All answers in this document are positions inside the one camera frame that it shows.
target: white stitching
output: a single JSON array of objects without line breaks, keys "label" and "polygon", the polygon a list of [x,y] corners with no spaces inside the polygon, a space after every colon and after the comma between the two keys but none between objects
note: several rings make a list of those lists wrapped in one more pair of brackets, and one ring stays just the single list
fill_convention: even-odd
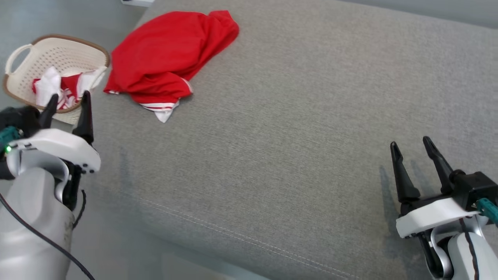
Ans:
[{"label": "white stitching", "polygon": [[335,270],[335,271],[337,271],[337,272],[340,272],[340,273],[343,273],[343,274],[346,274],[346,275],[349,275],[349,276],[351,276],[351,277],[355,277],[355,278],[358,278],[358,279],[359,279],[359,277],[358,277],[358,276],[355,276],[355,275],[352,275],[352,274],[349,274],[349,273],[346,273],[346,272],[340,271],[340,270],[338,270],[338,269],[332,268],[332,267],[330,267],[330,266],[327,266],[327,265],[324,265],[324,264],[318,263],[318,262],[316,262],[316,261],[313,261],[313,260],[307,259],[307,258],[305,258],[305,257],[302,257],[302,256],[300,256],[300,255],[297,255],[297,254],[291,253],[291,252],[286,251],[286,250],[284,250],[284,249],[280,249],[280,248],[278,248],[278,247],[272,246],[272,245],[270,245],[270,244],[267,244],[267,243],[265,243],[265,242],[259,241],[259,240],[257,240],[257,239],[254,239],[254,238],[251,238],[251,237],[248,237],[248,236],[242,235],[242,234],[240,234],[240,233],[237,233],[237,232],[231,231],[231,230],[229,230],[229,229],[226,229],[226,228],[220,227],[220,226],[215,225],[215,224],[212,224],[212,223],[210,223],[210,222],[207,222],[207,221],[204,221],[204,220],[198,219],[198,218],[196,218],[196,217],[190,216],[190,215],[188,215],[188,214],[182,213],[182,212],[180,212],[180,211],[178,211],[178,210],[171,209],[171,208],[169,208],[169,207],[166,207],[166,206],[161,205],[161,204],[157,204],[157,203],[155,203],[155,202],[152,202],[152,201],[147,200],[147,199],[144,199],[144,198],[140,198],[140,197],[139,197],[139,199],[144,200],[144,201],[147,201],[147,202],[152,203],[152,204],[155,204],[155,205],[160,206],[160,207],[162,207],[162,208],[166,208],[166,209],[168,209],[168,210],[171,210],[171,211],[174,211],[174,212],[180,213],[180,214],[182,214],[182,215],[185,215],[185,216],[187,216],[187,217],[189,217],[189,218],[192,218],[192,219],[196,219],[196,220],[201,221],[201,222],[203,222],[203,223],[206,223],[206,224],[209,224],[209,225],[215,226],[215,227],[217,227],[217,228],[220,228],[220,229],[226,230],[226,231],[228,231],[228,232],[234,233],[234,234],[239,235],[239,236],[242,236],[242,237],[244,237],[244,238],[248,238],[248,239],[254,240],[254,241],[258,242],[258,243],[261,243],[261,244],[264,244],[264,245],[266,245],[266,246],[269,246],[269,247],[275,248],[275,249],[277,249],[277,250],[280,250],[280,251],[283,251],[283,252],[289,253],[289,254],[291,254],[291,255],[294,255],[294,256],[296,256],[296,257],[298,257],[298,258],[301,258],[301,259],[304,259],[304,260],[307,260],[307,261],[312,262],[312,263],[314,263],[314,264],[317,264],[317,265],[323,266],[323,267],[325,267],[325,268],[332,269],[332,270]]},{"label": "white stitching", "polygon": [[164,212],[164,213],[168,213],[168,214],[170,214],[170,215],[176,216],[176,217],[178,217],[178,218],[180,218],[180,219],[184,219],[184,220],[189,221],[189,222],[192,222],[192,223],[194,223],[194,224],[201,225],[201,226],[206,227],[206,228],[208,228],[208,229],[211,229],[211,230],[217,231],[217,232],[219,232],[219,233],[221,233],[221,234],[225,234],[225,235],[228,235],[228,236],[230,236],[230,237],[233,237],[233,238],[239,239],[239,240],[241,240],[241,241],[247,242],[247,243],[249,243],[249,244],[251,244],[251,245],[258,246],[258,247],[263,248],[263,249],[265,249],[265,250],[268,250],[268,251],[270,251],[270,252],[272,252],[272,253],[275,253],[275,254],[278,254],[278,255],[284,256],[284,257],[286,257],[286,258],[289,258],[289,259],[291,259],[291,260],[294,260],[294,261],[300,262],[300,263],[305,264],[305,265],[307,265],[307,266],[310,266],[310,267],[312,267],[312,268],[316,268],[316,269],[319,269],[319,270],[321,270],[321,271],[325,271],[325,272],[330,273],[330,274],[332,274],[332,275],[338,276],[338,277],[340,277],[340,278],[347,279],[347,278],[346,278],[346,277],[344,277],[344,276],[341,276],[341,275],[338,275],[338,274],[332,273],[332,272],[330,272],[330,271],[327,271],[327,270],[321,269],[321,268],[316,267],[316,266],[312,266],[312,265],[310,265],[310,264],[307,264],[307,263],[302,262],[302,261],[300,261],[300,260],[296,260],[296,259],[294,259],[294,258],[291,258],[291,257],[286,256],[286,255],[284,255],[284,254],[281,254],[281,253],[279,253],[279,252],[272,251],[272,250],[270,250],[270,249],[268,249],[268,248],[265,248],[265,247],[263,247],[263,246],[261,246],[261,245],[258,245],[258,244],[255,244],[255,243],[249,242],[249,241],[244,240],[244,239],[242,239],[242,238],[238,238],[237,236],[233,236],[233,235],[228,234],[228,233],[226,233],[226,232],[222,232],[222,231],[219,231],[219,230],[217,230],[217,229],[210,228],[210,227],[208,227],[208,226],[206,226],[206,225],[203,225],[203,224],[201,224],[201,223],[194,222],[194,221],[192,221],[192,220],[189,220],[189,219],[187,219],[187,218],[184,218],[184,217],[178,216],[178,215],[173,214],[173,213],[171,213],[171,212],[168,212],[168,211],[166,211],[166,210],[159,209],[159,208],[154,207],[154,206],[152,206],[152,205],[149,205],[149,206],[150,206],[150,207],[152,207],[152,208],[154,208],[154,209],[157,209],[157,210],[159,210],[159,211],[162,211],[162,212]]}]

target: laundry basket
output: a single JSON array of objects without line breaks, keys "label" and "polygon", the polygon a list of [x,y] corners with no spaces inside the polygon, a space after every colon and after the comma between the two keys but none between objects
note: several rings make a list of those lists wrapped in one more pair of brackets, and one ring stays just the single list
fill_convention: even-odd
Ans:
[{"label": "laundry basket", "polygon": [[[16,57],[27,49],[29,49],[29,54],[19,67],[12,71],[12,64]],[[102,66],[108,67],[109,63],[109,54],[101,46],[78,38],[51,34],[18,48],[10,55],[5,65],[3,88],[5,93],[11,97],[43,110],[43,106],[36,105],[32,83],[34,79],[41,78],[48,68],[54,66],[61,76],[71,76]],[[94,81],[89,89],[90,92],[93,92],[100,80]],[[54,118],[74,124],[80,116],[80,105],[80,102],[77,102],[70,108],[57,110]]]}]

